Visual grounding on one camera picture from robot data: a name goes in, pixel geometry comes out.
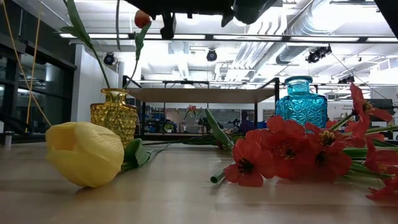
vase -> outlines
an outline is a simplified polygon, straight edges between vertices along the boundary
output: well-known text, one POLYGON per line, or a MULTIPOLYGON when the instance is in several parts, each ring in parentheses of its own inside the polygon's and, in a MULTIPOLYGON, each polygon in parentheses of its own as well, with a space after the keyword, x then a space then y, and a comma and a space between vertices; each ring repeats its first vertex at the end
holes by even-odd
POLYGON ((90 105, 91 122, 108 128, 117 134, 124 148, 134 139, 137 122, 137 107, 126 104, 129 92, 119 88, 105 88, 105 103, 90 105))
POLYGON ((327 99, 324 96, 310 93, 312 77, 297 76, 285 80, 288 95, 277 102, 276 115, 292 119, 302 126, 312 123, 319 128, 326 127, 328 118, 327 99))

security camera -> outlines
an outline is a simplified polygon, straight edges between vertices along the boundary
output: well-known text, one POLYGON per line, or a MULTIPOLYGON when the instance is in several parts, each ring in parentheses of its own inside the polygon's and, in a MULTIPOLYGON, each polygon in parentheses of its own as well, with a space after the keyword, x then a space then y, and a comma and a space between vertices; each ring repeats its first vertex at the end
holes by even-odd
POLYGON ((217 60, 217 53, 215 49, 210 49, 209 52, 207 53, 207 61, 208 62, 214 62, 217 60))
POLYGON ((116 62, 118 62, 118 59, 114 56, 114 52, 106 53, 104 58, 105 65, 114 65, 116 62))

wooden shelf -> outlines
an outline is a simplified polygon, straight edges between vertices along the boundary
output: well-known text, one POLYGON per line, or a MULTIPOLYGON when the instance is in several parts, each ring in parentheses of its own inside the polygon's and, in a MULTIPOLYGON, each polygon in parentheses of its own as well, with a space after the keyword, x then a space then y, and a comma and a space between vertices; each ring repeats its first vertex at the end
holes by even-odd
POLYGON ((138 100, 156 103, 260 103, 274 96, 273 89, 129 88, 129 91, 138 100))

wooden table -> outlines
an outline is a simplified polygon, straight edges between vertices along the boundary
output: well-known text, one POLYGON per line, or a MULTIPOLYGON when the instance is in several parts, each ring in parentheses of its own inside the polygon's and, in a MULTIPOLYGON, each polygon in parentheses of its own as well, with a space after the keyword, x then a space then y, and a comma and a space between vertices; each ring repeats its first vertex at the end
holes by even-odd
POLYGON ((43 143, 0 150, 0 223, 398 223, 398 200, 368 200, 367 185, 213 185, 231 159, 210 146, 174 145, 97 189, 67 182, 43 143))

